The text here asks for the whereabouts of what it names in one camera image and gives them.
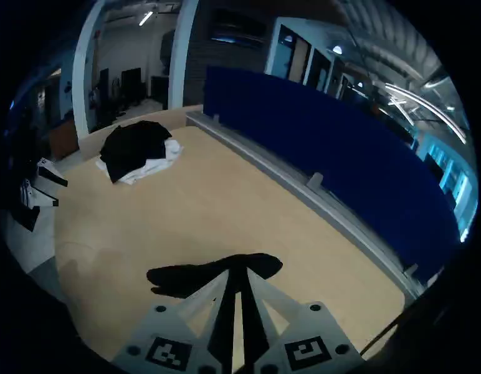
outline wooden table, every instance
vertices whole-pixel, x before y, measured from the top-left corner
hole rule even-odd
[[[55,256],[90,348],[111,360],[151,305],[171,299],[150,291],[148,269],[237,253],[277,256],[283,268],[270,282],[323,301],[358,350],[402,311],[401,291],[296,197],[200,129],[172,134],[182,155],[132,186],[111,184],[95,159],[66,173]]]

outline screw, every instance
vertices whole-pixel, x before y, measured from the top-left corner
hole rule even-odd
[[[336,353],[338,355],[344,355],[349,350],[350,350],[350,346],[348,344],[339,344],[336,347]]]
[[[131,356],[138,356],[140,354],[140,348],[138,348],[136,345],[130,345],[126,351],[128,352],[129,355]]]
[[[261,374],[277,374],[279,372],[279,368],[274,365],[273,363],[269,363],[268,365],[264,365],[261,368]]]
[[[198,370],[198,373],[199,374],[215,374],[216,370],[214,369],[214,367],[210,367],[206,365],[206,366],[200,367]]]

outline doorway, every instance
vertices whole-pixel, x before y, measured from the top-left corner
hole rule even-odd
[[[308,74],[307,86],[318,91],[323,91],[330,70],[330,61],[315,49],[313,53],[310,73]]]
[[[280,26],[279,41],[275,50],[272,75],[302,83],[310,56],[311,46],[298,34]]]

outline blue fabric divider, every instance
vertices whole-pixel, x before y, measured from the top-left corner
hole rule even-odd
[[[311,87],[210,67],[204,113],[312,175],[427,281],[460,247],[453,211],[424,163],[381,122]]]

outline black cloth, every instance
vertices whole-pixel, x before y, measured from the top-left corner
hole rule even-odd
[[[164,141],[168,138],[171,134],[158,122],[140,121],[116,127],[100,151],[111,182],[141,168],[147,159],[166,158]]]
[[[268,279],[278,273],[282,268],[282,262],[266,253],[235,254],[203,265],[176,265],[151,269],[147,272],[147,279],[157,286],[151,288],[155,294],[185,299],[225,270],[229,270],[238,292],[244,281],[246,267],[263,279]]]

